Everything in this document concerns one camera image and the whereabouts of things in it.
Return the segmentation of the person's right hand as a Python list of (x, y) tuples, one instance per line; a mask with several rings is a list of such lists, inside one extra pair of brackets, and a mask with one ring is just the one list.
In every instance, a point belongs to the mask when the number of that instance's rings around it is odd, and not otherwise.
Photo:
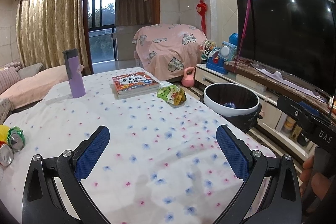
[(314, 156), (311, 156), (302, 165), (303, 171), (299, 176), (299, 179), (302, 181), (302, 184), (299, 187), (300, 193), (303, 196), (303, 194), (305, 193), (306, 187), (311, 186), (315, 195), (320, 200), (323, 200), (331, 186), (331, 180), (326, 178), (321, 173), (316, 173), (313, 176), (311, 174), (313, 170), (313, 163), (314, 163)]

